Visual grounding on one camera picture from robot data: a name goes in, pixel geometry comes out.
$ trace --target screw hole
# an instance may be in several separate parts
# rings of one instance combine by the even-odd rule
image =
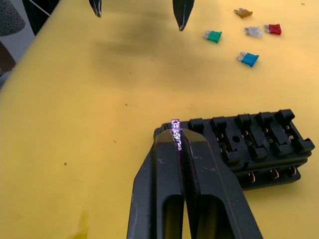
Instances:
[[[233,136],[233,141],[238,143],[240,141],[240,137],[238,136]]]

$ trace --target white fuse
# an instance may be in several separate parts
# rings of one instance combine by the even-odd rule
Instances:
[[[262,37],[263,36],[259,26],[245,27],[245,32],[246,32],[247,36],[257,36],[257,37]]]

